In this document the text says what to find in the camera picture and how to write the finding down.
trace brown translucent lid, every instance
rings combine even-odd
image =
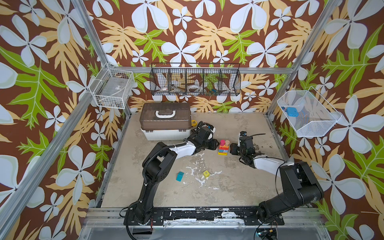
[[[140,124],[145,131],[190,129],[189,103],[144,103]]]

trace yellow cube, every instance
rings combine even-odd
[[[208,170],[206,170],[205,172],[203,172],[203,175],[204,177],[209,177],[211,174],[208,172]]]

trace blue object in basket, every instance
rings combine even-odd
[[[286,112],[287,112],[288,116],[290,116],[290,117],[297,117],[297,116],[299,116],[296,108],[288,107],[286,109]]]
[[[183,172],[179,172],[179,173],[177,174],[177,178],[176,178],[176,180],[179,181],[179,182],[181,182],[181,179],[183,178],[183,176],[184,176],[184,173],[183,173]]]

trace stack of blocks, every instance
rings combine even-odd
[[[219,155],[227,155],[229,151],[229,141],[228,140],[221,140],[220,146],[218,148],[218,154]]]

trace white wire basket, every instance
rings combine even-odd
[[[314,90],[322,103],[327,102],[334,112],[327,108],[313,95]],[[341,114],[314,88],[309,90],[287,91],[278,101],[283,114],[294,128],[297,137],[323,137],[341,118]],[[296,108],[297,117],[288,116],[284,111],[288,107]]]
[[[99,83],[92,92],[97,106],[124,109],[135,82],[133,72],[111,68],[100,73],[102,76],[96,76]]]

